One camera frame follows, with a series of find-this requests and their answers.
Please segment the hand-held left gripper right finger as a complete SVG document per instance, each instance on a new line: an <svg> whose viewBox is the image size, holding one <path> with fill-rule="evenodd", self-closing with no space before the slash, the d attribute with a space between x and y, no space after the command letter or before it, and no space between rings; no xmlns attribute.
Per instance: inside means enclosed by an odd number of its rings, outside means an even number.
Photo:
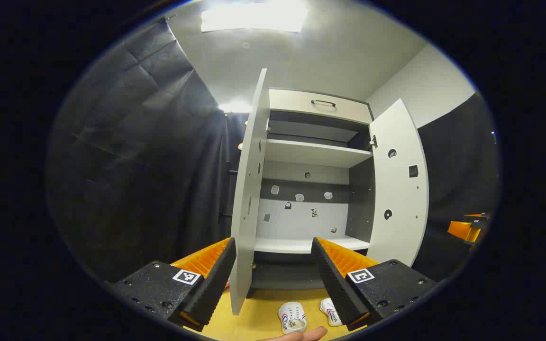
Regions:
<svg viewBox="0 0 546 341"><path fill-rule="evenodd" d="M310 254L350 332L405 311L438 285L397 259L377 262L325 238L313 238Z"/></svg>

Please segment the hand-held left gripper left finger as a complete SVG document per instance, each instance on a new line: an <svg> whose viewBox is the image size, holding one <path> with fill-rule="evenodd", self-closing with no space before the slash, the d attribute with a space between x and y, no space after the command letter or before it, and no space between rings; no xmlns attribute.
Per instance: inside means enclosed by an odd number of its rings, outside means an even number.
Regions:
<svg viewBox="0 0 546 341"><path fill-rule="evenodd" d="M151 261L111 287L148 315L201 332L225 291L236 257L236 241L229 237L171 264Z"/></svg>

